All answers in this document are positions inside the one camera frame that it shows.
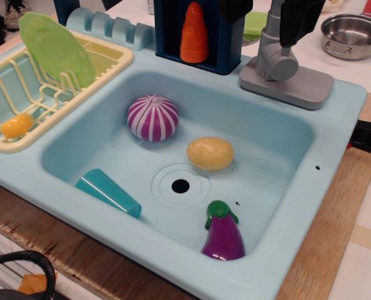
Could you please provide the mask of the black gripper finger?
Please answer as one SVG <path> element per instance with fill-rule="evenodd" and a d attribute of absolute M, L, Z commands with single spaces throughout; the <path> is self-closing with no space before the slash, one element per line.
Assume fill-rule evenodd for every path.
<path fill-rule="evenodd" d="M 253 0 L 218 0 L 220 15 L 227 24 L 233 24 L 253 8 Z"/>
<path fill-rule="evenodd" d="M 311 33 L 325 0 L 285 0 L 280 10 L 280 45 L 289 48 Z"/>

